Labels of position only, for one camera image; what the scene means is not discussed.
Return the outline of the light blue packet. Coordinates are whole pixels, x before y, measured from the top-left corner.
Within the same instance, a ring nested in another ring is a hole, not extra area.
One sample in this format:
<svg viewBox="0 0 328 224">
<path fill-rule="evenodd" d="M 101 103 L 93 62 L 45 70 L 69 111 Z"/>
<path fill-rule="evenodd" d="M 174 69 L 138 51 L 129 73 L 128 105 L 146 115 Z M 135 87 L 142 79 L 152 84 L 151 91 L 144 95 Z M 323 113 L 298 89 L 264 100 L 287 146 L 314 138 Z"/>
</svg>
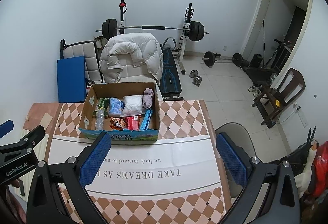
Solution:
<svg viewBox="0 0 328 224">
<path fill-rule="evenodd" d="M 124 101 L 121 101 L 120 99 L 115 97 L 111 97 L 109 103 L 108 115 L 120 117 L 124 107 L 125 107 Z"/>
</svg>

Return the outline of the white puffer jacket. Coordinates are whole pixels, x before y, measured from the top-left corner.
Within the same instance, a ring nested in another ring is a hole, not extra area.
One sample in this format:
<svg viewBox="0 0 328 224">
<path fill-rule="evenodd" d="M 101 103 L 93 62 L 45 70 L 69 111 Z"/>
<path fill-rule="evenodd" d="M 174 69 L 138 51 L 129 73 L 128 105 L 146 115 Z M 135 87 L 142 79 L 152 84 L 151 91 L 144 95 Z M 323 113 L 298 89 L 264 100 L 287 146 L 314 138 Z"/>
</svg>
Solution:
<svg viewBox="0 0 328 224">
<path fill-rule="evenodd" d="M 110 38 L 99 58 L 105 83 L 147 81 L 157 84 L 163 73 L 163 53 L 155 36 L 148 32 L 120 34 Z"/>
</svg>

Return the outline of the red plastic bag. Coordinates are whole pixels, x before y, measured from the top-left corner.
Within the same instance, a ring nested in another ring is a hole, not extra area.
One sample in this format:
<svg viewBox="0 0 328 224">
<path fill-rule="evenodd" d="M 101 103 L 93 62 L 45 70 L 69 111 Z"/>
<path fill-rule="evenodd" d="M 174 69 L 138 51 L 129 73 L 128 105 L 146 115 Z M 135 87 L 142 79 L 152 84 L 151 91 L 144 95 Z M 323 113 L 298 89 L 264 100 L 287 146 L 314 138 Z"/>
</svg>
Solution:
<svg viewBox="0 0 328 224">
<path fill-rule="evenodd" d="M 313 162 L 315 168 L 315 188 L 311 191 L 311 196 L 319 197 L 327 189 L 327 144 L 319 146 Z"/>
</svg>

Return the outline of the lilac cloth bundle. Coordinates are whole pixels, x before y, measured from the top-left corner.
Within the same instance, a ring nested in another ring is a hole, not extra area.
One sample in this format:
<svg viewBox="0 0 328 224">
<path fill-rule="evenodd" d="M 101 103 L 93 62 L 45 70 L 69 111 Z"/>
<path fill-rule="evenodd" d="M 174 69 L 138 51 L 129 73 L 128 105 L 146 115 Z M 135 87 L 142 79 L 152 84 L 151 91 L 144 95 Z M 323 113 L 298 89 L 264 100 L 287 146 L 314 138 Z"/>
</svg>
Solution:
<svg viewBox="0 0 328 224">
<path fill-rule="evenodd" d="M 145 109 L 150 109 L 153 104 L 154 91 L 150 88 L 146 88 L 143 92 L 142 105 Z"/>
</svg>

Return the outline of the white squat rack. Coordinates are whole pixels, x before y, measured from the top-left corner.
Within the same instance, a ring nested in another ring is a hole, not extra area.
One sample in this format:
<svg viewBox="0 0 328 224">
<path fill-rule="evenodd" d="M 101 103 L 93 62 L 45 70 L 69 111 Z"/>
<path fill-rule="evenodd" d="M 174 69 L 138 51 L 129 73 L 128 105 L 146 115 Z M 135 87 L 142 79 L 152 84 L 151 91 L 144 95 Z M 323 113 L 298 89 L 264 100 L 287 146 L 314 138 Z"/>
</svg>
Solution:
<svg viewBox="0 0 328 224">
<path fill-rule="evenodd" d="M 124 14 L 127 11 L 127 5 L 124 0 L 120 1 L 119 8 L 120 8 L 120 25 L 119 25 L 119 28 L 117 29 L 117 31 L 119 34 L 124 34 L 124 29 L 125 29 Z M 190 22 L 191 22 L 193 13 L 194 13 L 194 9 L 192 8 L 192 3 L 189 3 L 188 7 L 186 8 L 185 15 L 184 15 L 183 28 L 166 27 L 167 30 L 181 30 L 182 31 L 180 40 L 179 40 L 179 45 L 175 46 L 172 50 L 173 57 L 175 57 L 177 59 L 177 63 L 180 67 L 182 74 L 186 74 L 186 70 L 183 66 L 183 56 L 185 53 L 188 34 L 190 32 L 189 27 L 190 27 Z"/>
</svg>

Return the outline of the barbell on floor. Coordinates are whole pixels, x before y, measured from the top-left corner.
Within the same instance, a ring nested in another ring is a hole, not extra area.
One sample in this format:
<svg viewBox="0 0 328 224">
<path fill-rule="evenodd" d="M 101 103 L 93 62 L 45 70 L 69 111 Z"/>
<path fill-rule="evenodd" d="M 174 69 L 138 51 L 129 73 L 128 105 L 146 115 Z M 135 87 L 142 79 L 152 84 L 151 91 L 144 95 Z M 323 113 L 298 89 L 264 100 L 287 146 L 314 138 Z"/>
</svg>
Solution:
<svg viewBox="0 0 328 224">
<path fill-rule="evenodd" d="M 202 60 L 207 67 L 212 67 L 218 61 L 231 61 L 235 66 L 238 67 L 244 63 L 244 59 L 239 53 L 235 53 L 232 57 L 221 57 L 220 54 L 207 51 L 202 57 Z"/>
</svg>

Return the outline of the white goose toy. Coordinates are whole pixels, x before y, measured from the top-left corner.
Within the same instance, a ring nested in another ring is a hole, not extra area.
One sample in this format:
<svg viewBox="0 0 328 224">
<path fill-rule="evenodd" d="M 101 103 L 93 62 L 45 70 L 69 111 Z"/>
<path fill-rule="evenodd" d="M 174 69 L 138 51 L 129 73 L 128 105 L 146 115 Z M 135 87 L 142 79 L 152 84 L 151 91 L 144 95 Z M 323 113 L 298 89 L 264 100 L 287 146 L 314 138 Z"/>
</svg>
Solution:
<svg viewBox="0 0 328 224">
<path fill-rule="evenodd" d="M 297 187 L 298 197 L 302 198 L 304 193 L 308 190 L 312 179 L 312 164 L 314 162 L 317 151 L 317 142 L 313 140 L 309 149 L 307 161 L 303 172 L 295 176 L 295 183 Z"/>
</svg>

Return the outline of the grey padded chair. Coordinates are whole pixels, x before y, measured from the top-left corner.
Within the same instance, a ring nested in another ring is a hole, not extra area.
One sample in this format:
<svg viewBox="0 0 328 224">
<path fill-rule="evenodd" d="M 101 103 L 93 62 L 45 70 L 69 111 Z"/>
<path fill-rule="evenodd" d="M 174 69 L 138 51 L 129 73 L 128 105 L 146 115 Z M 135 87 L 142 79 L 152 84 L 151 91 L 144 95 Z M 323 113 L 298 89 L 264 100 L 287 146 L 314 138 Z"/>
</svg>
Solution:
<svg viewBox="0 0 328 224">
<path fill-rule="evenodd" d="M 215 146 L 227 175 L 230 195 L 236 198 L 252 173 L 250 158 L 256 157 L 254 144 L 244 126 L 229 122 L 215 130 Z"/>
</svg>

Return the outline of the blue stick packet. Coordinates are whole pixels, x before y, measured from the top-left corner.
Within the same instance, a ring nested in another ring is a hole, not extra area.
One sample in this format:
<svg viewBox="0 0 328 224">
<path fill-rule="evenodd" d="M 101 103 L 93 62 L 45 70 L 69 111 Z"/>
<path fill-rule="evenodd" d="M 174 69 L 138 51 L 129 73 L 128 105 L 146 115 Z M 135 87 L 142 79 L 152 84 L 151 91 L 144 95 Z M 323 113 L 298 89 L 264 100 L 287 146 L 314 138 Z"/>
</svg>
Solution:
<svg viewBox="0 0 328 224">
<path fill-rule="evenodd" d="M 147 109 L 145 112 L 145 116 L 140 124 L 139 130 L 145 131 L 149 128 L 151 117 L 153 114 L 153 109 Z"/>
</svg>

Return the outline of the yellow silver scrub sponge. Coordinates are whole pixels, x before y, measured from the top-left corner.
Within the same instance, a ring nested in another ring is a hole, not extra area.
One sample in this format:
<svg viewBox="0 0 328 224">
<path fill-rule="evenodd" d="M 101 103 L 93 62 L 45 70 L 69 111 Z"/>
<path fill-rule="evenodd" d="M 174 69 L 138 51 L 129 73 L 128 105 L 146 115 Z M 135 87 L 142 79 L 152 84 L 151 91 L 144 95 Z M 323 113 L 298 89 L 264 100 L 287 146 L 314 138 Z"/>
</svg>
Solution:
<svg viewBox="0 0 328 224">
<path fill-rule="evenodd" d="M 104 121 L 105 121 L 105 108 L 100 107 L 96 111 L 95 129 L 103 130 Z"/>
</svg>

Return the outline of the blue foam mat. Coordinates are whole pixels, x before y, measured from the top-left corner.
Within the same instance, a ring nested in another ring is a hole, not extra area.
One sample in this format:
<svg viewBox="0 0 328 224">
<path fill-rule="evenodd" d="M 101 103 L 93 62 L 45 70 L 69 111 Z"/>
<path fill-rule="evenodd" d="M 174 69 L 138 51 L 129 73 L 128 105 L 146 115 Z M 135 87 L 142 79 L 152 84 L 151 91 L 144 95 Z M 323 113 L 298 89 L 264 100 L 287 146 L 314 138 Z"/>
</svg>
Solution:
<svg viewBox="0 0 328 224">
<path fill-rule="evenodd" d="M 60 103 L 83 102 L 86 98 L 84 57 L 57 61 L 57 90 Z"/>
</svg>

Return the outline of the barbell on rack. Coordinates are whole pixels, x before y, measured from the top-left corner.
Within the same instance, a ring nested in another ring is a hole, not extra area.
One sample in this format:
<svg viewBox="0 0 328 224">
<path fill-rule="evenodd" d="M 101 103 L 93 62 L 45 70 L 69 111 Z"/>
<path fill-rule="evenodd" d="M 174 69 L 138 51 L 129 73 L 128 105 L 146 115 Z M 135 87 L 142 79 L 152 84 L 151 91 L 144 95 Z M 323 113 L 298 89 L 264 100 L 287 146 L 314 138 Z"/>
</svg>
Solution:
<svg viewBox="0 0 328 224">
<path fill-rule="evenodd" d="M 152 25 L 142 25 L 142 26 L 121 26 L 118 27 L 117 20 L 115 18 L 107 19 L 102 24 L 100 30 L 96 32 L 101 32 L 104 38 L 108 40 L 112 37 L 117 36 L 119 31 L 124 31 L 127 29 L 139 29 L 139 30 L 179 30 L 189 38 L 190 41 L 200 41 L 204 38 L 204 35 L 209 34 L 205 31 L 205 27 L 202 23 L 197 21 L 191 21 L 189 23 L 189 28 L 177 28 L 177 27 L 166 27 L 166 26 L 152 26 Z"/>
</svg>

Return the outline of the white plastic bag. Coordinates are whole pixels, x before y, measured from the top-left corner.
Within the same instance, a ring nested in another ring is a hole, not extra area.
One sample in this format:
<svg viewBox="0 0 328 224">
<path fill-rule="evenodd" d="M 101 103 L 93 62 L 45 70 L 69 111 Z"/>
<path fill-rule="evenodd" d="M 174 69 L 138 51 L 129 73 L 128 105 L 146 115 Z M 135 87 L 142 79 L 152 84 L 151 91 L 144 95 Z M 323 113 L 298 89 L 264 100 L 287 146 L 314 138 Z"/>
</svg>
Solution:
<svg viewBox="0 0 328 224">
<path fill-rule="evenodd" d="M 122 111 L 123 117 L 128 116 L 139 116 L 145 113 L 145 109 L 143 108 L 142 103 L 143 96 L 142 95 L 130 95 L 124 96 L 124 108 Z"/>
</svg>

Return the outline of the red snack bag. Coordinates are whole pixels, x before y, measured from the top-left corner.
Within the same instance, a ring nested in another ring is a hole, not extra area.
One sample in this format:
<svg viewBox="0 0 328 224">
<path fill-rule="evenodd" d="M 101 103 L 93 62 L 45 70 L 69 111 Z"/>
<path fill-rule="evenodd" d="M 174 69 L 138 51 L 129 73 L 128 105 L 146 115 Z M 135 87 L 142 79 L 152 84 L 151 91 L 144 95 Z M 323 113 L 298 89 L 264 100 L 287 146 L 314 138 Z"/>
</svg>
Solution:
<svg viewBox="0 0 328 224">
<path fill-rule="evenodd" d="M 124 120 L 126 122 L 126 128 L 132 131 L 138 131 L 140 127 L 140 116 L 128 116 Z"/>
</svg>

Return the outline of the cardboard box with print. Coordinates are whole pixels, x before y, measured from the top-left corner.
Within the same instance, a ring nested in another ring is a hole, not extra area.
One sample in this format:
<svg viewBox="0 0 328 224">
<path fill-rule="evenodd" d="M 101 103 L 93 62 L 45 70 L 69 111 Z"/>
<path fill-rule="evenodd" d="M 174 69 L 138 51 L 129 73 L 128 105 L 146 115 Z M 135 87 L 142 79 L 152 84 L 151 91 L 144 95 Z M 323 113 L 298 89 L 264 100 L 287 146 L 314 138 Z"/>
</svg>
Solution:
<svg viewBox="0 0 328 224">
<path fill-rule="evenodd" d="M 155 82 L 95 84 L 85 99 L 79 130 L 89 139 L 107 132 L 118 141 L 156 141 L 159 101 Z"/>
</svg>

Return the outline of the black weight bench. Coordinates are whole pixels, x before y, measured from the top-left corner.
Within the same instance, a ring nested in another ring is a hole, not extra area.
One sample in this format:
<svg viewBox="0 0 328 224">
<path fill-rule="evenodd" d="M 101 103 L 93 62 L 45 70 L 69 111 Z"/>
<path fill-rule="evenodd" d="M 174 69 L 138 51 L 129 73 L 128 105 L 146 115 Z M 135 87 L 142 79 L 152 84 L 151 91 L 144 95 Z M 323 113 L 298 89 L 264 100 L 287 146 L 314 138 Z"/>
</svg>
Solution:
<svg viewBox="0 0 328 224">
<path fill-rule="evenodd" d="M 164 43 L 161 44 L 163 69 L 159 89 L 164 101 L 183 101 L 183 97 L 180 96 L 182 92 L 180 78 L 172 50 L 171 48 L 165 48 L 165 44 L 170 38 L 172 38 L 174 46 L 177 46 L 173 37 L 166 38 Z"/>
</svg>

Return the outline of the chrome dumbbell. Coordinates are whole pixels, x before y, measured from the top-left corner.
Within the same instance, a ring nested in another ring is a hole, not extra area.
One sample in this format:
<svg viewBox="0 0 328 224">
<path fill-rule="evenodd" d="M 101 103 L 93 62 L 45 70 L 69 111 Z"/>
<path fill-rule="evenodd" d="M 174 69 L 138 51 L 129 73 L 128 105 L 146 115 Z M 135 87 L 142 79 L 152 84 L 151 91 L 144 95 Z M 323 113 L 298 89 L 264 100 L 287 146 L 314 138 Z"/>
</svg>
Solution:
<svg viewBox="0 0 328 224">
<path fill-rule="evenodd" d="M 190 78 L 195 78 L 195 77 L 198 76 L 198 74 L 199 74 L 198 70 L 191 70 L 190 74 L 189 74 L 189 77 Z"/>
</svg>

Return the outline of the dark wooden chair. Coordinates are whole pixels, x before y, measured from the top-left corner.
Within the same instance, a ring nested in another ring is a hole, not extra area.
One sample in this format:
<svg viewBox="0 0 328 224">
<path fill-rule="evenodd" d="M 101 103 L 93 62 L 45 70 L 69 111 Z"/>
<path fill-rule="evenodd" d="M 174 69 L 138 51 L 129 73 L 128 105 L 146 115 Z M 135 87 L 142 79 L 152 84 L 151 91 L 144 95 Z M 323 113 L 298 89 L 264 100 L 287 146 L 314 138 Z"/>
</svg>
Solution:
<svg viewBox="0 0 328 224">
<path fill-rule="evenodd" d="M 281 112 L 304 92 L 306 83 L 300 71 L 289 68 L 277 88 L 263 86 L 260 95 L 255 97 L 252 107 L 257 107 L 263 118 L 261 126 L 275 126 Z"/>
</svg>

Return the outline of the patterned tablecloth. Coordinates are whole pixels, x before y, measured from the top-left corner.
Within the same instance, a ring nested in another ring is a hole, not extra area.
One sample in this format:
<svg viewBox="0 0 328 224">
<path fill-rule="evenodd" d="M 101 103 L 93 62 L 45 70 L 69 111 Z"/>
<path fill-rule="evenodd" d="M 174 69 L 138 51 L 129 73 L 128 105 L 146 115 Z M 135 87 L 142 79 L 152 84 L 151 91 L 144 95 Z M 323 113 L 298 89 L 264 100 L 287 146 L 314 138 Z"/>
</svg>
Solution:
<svg viewBox="0 0 328 224">
<path fill-rule="evenodd" d="M 219 223 L 227 176 L 202 100 L 161 102 L 155 141 L 114 141 L 86 191 L 105 223 Z"/>
</svg>

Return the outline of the dark green snack bag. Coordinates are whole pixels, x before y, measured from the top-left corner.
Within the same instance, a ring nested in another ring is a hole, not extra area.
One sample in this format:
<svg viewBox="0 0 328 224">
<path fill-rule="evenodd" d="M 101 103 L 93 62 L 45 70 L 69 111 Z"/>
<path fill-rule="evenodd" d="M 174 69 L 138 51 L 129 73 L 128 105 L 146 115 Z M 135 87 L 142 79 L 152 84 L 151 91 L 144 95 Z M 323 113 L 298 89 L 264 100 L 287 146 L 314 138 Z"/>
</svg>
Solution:
<svg viewBox="0 0 328 224">
<path fill-rule="evenodd" d="M 109 107 L 110 98 L 100 98 L 97 103 L 97 108 L 107 109 Z"/>
</svg>

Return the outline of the orange snack bag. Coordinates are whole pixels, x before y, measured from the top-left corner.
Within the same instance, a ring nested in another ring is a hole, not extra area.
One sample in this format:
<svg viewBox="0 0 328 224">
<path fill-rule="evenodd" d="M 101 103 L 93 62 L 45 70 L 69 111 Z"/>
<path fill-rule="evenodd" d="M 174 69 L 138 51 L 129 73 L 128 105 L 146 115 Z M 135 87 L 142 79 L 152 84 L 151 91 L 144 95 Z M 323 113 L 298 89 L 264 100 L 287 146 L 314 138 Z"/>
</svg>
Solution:
<svg viewBox="0 0 328 224">
<path fill-rule="evenodd" d="M 123 118 L 111 117 L 110 127 L 114 130 L 123 130 L 127 127 L 127 124 Z"/>
</svg>

